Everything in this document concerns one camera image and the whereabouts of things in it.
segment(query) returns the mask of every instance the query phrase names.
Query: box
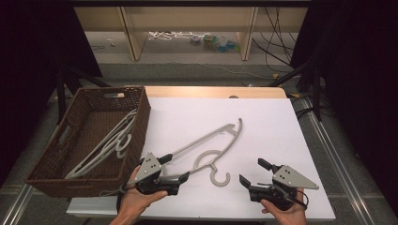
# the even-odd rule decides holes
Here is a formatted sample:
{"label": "box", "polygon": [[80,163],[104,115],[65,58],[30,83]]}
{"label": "box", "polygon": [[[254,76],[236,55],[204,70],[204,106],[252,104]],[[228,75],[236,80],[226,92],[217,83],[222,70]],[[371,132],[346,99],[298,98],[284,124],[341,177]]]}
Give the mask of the box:
{"label": "box", "polygon": [[[85,176],[65,179],[133,109],[137,113],[126,155],[120,159],[114,152]],[[118,190],[140,159],[149,114],[143,86],[79,89],[25,183],[58,198],[95,197]]]}

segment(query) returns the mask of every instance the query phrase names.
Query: cabinet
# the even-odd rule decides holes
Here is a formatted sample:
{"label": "cabinet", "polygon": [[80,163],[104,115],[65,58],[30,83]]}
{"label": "cabinet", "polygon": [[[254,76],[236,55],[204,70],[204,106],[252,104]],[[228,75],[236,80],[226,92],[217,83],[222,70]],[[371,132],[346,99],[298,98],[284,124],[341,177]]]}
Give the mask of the cabinet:
{"label": "cabinet", "polygon": [[298,33],[306,7],[76,7],[85,31],[123,31],[131,60],[139,60],[148,31],[236,32],[242,60],[249,60],[253,32]]}

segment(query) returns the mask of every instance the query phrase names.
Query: metal rail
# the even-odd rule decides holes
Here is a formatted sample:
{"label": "metal rail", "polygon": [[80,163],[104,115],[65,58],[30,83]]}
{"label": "metal rail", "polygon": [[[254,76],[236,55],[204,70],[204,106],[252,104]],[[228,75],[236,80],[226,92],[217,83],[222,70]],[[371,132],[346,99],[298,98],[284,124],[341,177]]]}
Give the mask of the metal rail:
{"label": "metal rail", "polygon": [[[302,100],[302,104],[305,108],[312,107],[312,102],[307,97]],[[348,197],[348,200],[351,202],[351,205],[354,208],[355,213],[357,214],[357,218],[360,221],[360,224],[375,224],[366,202],[360,196],[360,192],[358,191],[347,169],[345,168],[345,165],[340,159],[339,153],[334,148],[334,145],[328,133],[326,132],[322,122],[319,122],[316,119],[313,112],[310,112],[309,115],[316,134],[318,135],[319,140],[321,141],[328,155],[329,161],[343,186],[344,192]]]}

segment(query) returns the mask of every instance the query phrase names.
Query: wrist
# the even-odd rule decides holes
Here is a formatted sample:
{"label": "wrist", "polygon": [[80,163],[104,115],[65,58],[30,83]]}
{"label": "wrist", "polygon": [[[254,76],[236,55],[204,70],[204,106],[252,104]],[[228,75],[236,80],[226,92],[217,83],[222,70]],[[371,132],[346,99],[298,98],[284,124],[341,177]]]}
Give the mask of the wrist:
{"label": "wrist", "polygon": [[138,217],[117,215],[114,220],[112,220],[111,225],[131,225],[136,222]]}

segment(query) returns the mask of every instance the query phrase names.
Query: hanger hook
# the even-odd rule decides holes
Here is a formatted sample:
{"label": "hanger hook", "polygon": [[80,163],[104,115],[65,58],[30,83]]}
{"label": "hanger hook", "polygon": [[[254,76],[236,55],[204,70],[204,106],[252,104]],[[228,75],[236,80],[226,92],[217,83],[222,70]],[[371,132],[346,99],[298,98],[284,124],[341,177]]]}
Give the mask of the hanger hook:
{"label": "hanger hook", "polygon": [[229,181],[231,180],[231,175],[229,174],[229,172],[225,174],[226,176],[225,180],[223,182],[219,182],[216,180],[216,172],[217,172],[216,166],[212,163],[210,164],[210,167],[211,167],[211,175],[210,175],[211,182],[213,182],[213,184],[218,187],[224,187],[228,185]]}

